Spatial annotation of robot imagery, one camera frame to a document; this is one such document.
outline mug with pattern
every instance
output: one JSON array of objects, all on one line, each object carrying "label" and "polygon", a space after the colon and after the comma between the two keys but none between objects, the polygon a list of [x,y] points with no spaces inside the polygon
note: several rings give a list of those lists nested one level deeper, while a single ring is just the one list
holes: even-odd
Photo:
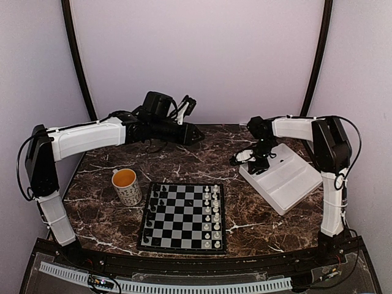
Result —
[{"label": "mug with pattern", "polygon": [[111,183],[121,202],[126,206],[137,205],[141,201],[142,194],[136,173],[129,168],[113,170],[113,173]]}]

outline brown marble surface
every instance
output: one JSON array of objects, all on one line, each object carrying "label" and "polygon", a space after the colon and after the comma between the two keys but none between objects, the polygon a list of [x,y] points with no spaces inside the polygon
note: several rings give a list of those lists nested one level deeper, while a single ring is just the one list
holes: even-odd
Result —
[{"label": "brown marble surface", "polygon": [[[245,127],[200,126],[205,139],[193,146],[168,146],[157,154],[148,144],[96,149],[86,153],[64,199],[71,224],[84,248],[149,257],[184,255],[136,249],[138,230],[150,181],[222,183],[225,187],[227,255],[245,257],[295,251],[317,245],[322,221],[322,187],[284,216],[231,167],[229,158],[254,140]],[[298,140],[279,140],[309,161]],[[121,204],[111,186],[112,170],[132,168],[143,192],[135,207]]]}]

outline white tray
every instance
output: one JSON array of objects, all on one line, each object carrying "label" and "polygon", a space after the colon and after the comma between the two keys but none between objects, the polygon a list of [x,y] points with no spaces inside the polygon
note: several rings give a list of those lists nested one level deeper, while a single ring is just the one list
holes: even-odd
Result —
[{"label": "white tray", "polygon": [[269,169],[260,175],[250,175],[247,164],[239,173],[283,216],[322,183],[321,174],[287,145],[272,149],[275,158],[268,158]]}]

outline robotic arm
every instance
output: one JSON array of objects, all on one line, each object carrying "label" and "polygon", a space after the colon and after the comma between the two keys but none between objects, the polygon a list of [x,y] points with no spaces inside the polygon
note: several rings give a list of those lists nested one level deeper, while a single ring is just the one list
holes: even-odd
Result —
[{"label": "robotic arm", "polygon": [[248,164],[250,174],[260,174],[270,165],[276,138],[288,137],[313,142],[313,162],[321,172],[324,187],[323,221],[320,239],[330,240],[341,234],[345,226],[347,190],[345,177],[350,165],[352,149],[339,118],[252,118],[247,128],[258,141],[236,153],[232,165]]},{"label": "robotic arm", "polygon": [[[171,104],[175,109],[168,114]],[[192,145],[204,139],[194,124],[183,122],[196,101],[186,96],[179,107],[173,98],[149,92],[142,106],[132,112],[115,111],[100,121],[46,129],[35,126],[25,166],[42,219],[62,246],[76,241],[59,193],[55,162],[68,156],[104,146],[118,146],[150,139]]]}]

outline white cable channel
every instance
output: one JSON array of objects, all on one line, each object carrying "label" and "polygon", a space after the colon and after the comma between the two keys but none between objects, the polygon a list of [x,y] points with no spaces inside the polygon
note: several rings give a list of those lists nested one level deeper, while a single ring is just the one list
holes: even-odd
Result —
[{"label": "white cable channel", "polygon": [[[59,265],[47,262],[41,262],[39,271],[74,284],[89,287],[87,284],[89,274],[86,272],[63,268]],[[291,285],[291,278],[289,277],[264,282],[214,286],[160,285],[124,281],[121,279],[116,280],[120,284],[123,294],[250,294],[273,293],[283,290],[291,290],[293,288]],[[108,288],[99,286],[96,286],[96,288],[109,290]],[[119,293],[116,285],[111,292]]]}]

